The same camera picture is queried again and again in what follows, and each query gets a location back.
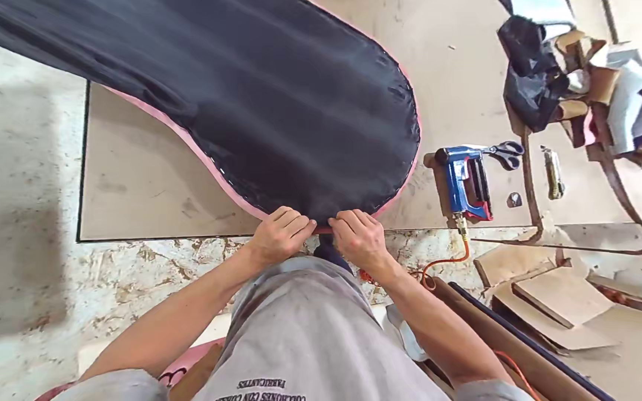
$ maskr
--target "gray t-shirt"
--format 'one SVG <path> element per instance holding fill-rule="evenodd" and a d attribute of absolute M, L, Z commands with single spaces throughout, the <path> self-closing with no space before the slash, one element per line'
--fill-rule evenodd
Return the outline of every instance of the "gray t-shirt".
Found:
<path fill-rule="evenodd" d="M 166 400 L 140 369 L 106 373 L 56 401 Z M 459 401 L 531 401 L 499 380 L 457 388 Z M 236 297 L 226 347 L 195 401 L 448 400 L 383 332 L 357 281 L 311 256 L 266 270 Z"/>

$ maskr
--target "plywood board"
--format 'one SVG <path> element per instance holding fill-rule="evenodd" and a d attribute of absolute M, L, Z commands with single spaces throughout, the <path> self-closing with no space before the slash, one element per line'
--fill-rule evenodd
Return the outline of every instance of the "plywood board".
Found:
<path fill-rule="evenodd" d="M 590 283 L 598 284 L 599 286 L 607 287 L 611 290 L 616 290 L 638 300 L 642 300 L 642 287 L 634 284 L 621 283 L 598 275 L 590 275 L 587 280 Z"/>
<path fill-rule="evenodd" d="M 497 287 L 495 297 L 519 316 L 520 319 L 533 327 L 534 330 L 547 336 L 549 340 L 556 342 L 567 350 L 583 350 L 618 344 L 617 341 L 612 340 L 609 336 L 585 325 L 578 325 L 569 329 L 558 324 L 534 306 L 524 302 L 522 298 L 514 295 L 511 284 Z"/>
<path fill-rule="evenodd" d="M 88 113 L 82 240 L 254 232 L 259 220 L 166 125 L 99 85 Z"/>
<path fill-rule="evenodd" d="M 518 293 L 568 328 L 582 325 L 613 306 L 569 267 L 556 268 L 514 285 Z"/>
<path fill-rule="evenodd" d="M 642 400 L 642 311 L 615 305 L 586 326 L 611 333 L 620 345 L 559 358 L 616 400 Z"/>
<path fill-rule="evenodd" d="M 400 62 L 415 89 L 422 120 L 421 156 L 445 146 L 491 146 L 519 140 L 510 127 L 502 95 L 507 59 L 496 30 L 508 15 L 498 1 L 316 3 L 374 37 Z M 223 195 L 192 152 L 184 150 L 182 141 L 174 143 L 172 132 L 164 133 L 163 126 L 124 101 L 91 95 L 81 240 L 253 232 L 257 222 Z M 532 158 L 537 186 L 547 185 L 538 150 L 542 142 L 551 144 L 564 162 L 567 195 L 544 205 L 557 224 L 630 220 L 600 167 L 588 162 L 582 150 L 571 148 L 558 124 L 531 137 L 531 150 L 539 157 Z M 491 159 L 485 165 L 495 219 L 475 226 L 530 225 L 522 170 L 505 171 Z M 637 186 L 641 194 L 642 170 L 621 168 L 634 173 L 626 185 Z M 443 213 L 441 209 L 438 188 L 444 190 L 444 178 L 436 178 L 432 169 L 419 163 L 402 195 L 380 221 L 391 230 L 446 228 L 447 210 Z M 541 191 L 537 190 L 540 199 Z M 525 199 L 522 207 L 506 206 L 512 192 Z"/>

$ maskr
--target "black fabric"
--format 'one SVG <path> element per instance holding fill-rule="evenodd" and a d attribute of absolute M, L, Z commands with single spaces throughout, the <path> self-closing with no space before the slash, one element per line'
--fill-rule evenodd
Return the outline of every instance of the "black fabric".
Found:
<path fill-rule="evenodd" d="M 498 31 L 509 56 L 504 97 L 533 132 L 543 131 L 568 91 L 561 72 L 544 42 L 544 27 L 521 16 L 511 16 Z"/>
<path fill-rule="evenodd" d="M 267 213 L 374 213 L 419 145 L 397 62 L 304 0 L 0 0 L 0 46 L 168 114 Z"/>

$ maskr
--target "man's right hand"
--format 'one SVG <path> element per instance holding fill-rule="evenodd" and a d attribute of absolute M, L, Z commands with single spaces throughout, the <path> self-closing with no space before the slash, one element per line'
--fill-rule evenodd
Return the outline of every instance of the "man's right hand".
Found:
<path fill-rule="evenodd" d="M 328 219 L 338 250 L 381 285 L 402 273 L 385 247 L 383 226 L 358 209 L 339 212 Z"/>

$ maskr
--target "brown tube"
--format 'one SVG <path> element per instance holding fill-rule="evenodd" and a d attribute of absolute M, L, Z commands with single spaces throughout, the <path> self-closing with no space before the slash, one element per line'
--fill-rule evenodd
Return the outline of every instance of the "brown tube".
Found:
<path fill-rule="evenodd" d="M 551 401 L 596 401 L 591 393 L 533 351 L 491 317 L 467 302 L 439 278 L 432 293 L 472 327 L 495 351 L 503 351 L 519 366 L 532 387 Z"/>

